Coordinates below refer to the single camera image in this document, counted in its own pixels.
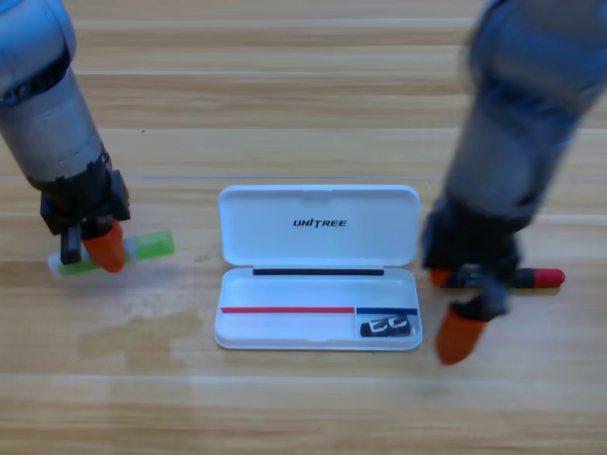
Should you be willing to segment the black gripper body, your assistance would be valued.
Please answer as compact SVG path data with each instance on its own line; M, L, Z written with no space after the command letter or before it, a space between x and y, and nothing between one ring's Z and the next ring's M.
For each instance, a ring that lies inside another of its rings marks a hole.
M424 227L423 264L429 269L454 270L469 265L483 274L480 292L449 308L469 320L493 320L508 313L508 282L520 260L516 233L520 219L489 216L443 195L437 199Z
M103 152L83 172L44 184L40 212L51 233L61 238L61 262L78 264L87 253L84 240L102 236L114 220L131 218L129 192Z

